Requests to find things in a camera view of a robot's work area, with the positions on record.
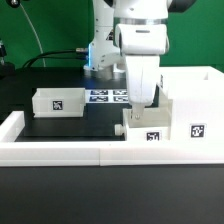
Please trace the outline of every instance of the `white border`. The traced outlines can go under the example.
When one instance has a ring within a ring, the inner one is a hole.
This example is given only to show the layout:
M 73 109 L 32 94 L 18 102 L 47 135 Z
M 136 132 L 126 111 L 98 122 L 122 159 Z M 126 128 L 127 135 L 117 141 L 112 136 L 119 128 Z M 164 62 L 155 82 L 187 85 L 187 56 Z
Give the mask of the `white border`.
M 23 112 L 0 126 L 0 166 L 224 163 L 224 142 L 14 142 L 23 127 Z

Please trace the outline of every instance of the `white cube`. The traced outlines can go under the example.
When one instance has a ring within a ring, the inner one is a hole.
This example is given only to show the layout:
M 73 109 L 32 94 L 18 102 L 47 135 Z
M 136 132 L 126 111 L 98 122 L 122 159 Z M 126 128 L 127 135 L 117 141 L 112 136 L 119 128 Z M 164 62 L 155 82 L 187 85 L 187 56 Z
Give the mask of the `white cube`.
M 32 98 L 34 117 L 82 117 L 84 88 L 39 88 Z

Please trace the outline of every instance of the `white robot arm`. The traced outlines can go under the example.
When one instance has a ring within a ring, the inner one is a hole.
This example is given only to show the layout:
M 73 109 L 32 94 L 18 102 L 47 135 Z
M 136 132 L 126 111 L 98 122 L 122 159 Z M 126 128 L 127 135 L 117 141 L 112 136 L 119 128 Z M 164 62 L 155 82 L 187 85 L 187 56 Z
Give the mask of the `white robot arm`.
M 183 12 L 196 0 L 105 0 L 114 8 L 115 45 L 125 59 L 132 119 L 153 103 L 160 55 L 169 50 L 168 12 Z

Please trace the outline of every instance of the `cable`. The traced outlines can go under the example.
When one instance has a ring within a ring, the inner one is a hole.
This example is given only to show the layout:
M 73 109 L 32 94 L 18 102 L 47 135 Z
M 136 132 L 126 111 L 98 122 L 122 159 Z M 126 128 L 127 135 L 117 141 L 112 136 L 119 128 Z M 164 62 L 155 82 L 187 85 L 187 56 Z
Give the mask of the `cable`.
M 36 61 L 39 60 L 40 58 L 44 58 L 44 56 L 48 56 L 48 55 L 54 55 L 54 54 L 67 54 L 67 53 L 76 53 L 76 50 L 61 50 L 61 51 L 49 51 L 43 54 L 40 54 L 38 56 L 36 56 L 35 58 L 32 58 L 30 60 L 28 60 L 22 67 L 25 68 L 27 67 L 31 67 L 32 64 Z
M 86 60 L 86 57 L 48 57 L 49 55 L 57 55 L 57 54 L 67 54 L 67 53 L 76 53 L 75 50 L 62 50 L 62 51 L 51 51 L 38 55 L 35 58 L 28 60 L 22 67 L 31 67 L 39 59 L 73 59 L 73 60 Z
M 40 53 L 43 54 L 43 48 L 42 48 L 42 45 L 41 45 L 39 36 L 38 36 L 38 34 L 37 34 L 37 32 L 36 32 L 34 26 L 33 26 L 33 23 L 32 23 L 32 21 L 30 20 L 30 17 L 29 17 L 29 15 L 27 14 L 27 12 L 26 12 L 26 10 L 25 10 L 25 8 L 23 7 L 22 4 L 20 4 L 20 7 L 21 7 L 21 9 L 22 9 L 22 11 L 23 11 L 23 14 L 25 15 L 25 17 L 26 17 L 28 23 L 30 24 L 30 27 L 31 27 L 33 33 L 34 33 L 34 36 L 35 36 L 35 38 L 36 38 L 36 40 L 37 40 L 37 44 L 38 44 L 39 49 L 40 49 Z M 46 62 L 45 62 L 45 59 L 44 59 L 44 58 L 43 58 L 43 65 L 44 65 L 44 67 L 46 67 Z

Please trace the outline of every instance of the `black cable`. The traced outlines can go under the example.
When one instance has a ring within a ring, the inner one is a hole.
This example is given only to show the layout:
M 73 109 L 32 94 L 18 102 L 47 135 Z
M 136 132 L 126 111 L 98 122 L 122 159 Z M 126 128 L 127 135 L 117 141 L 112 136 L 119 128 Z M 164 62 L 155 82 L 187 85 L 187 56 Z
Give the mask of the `black cable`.
M 66 59 L 66 60 L 83 60 L 83 61 L 86 60 L 86 58 L 83 58 L 83 57 L 39 57 L 39 58 L 35 58 L 35 61 L 31 60 L 31 62 L 30 62 L 30 60 L 29 60 L 28 63 L 30 63 L 30 64 L 28 64 L 27 68 L 30 68 L 31 65 L 34 64 L 37 60 L 43 59 L 43 58 L 46 58 L 46 59 L 62 59 L 62 60 L 64 60 L 64 59 Z
M 24 65 L 22 67 L 23 68 L 31 67 L 32 64 L 35 63 L 37 60 L 45 58 L 48 55 L 67 54 L 67 53 L 76 53 L 76 50 L 72 49 L 72 50 L 61 50 L 61 51 L 49 51 L 49 52 L 40 54 L 37 57 L 28 60 L 27 62 L 24 63 Z M 79 57 L 76 57 L 76 58 L 73 58 L 73 59 L 86 60 L 86 58 L 79 58 Z

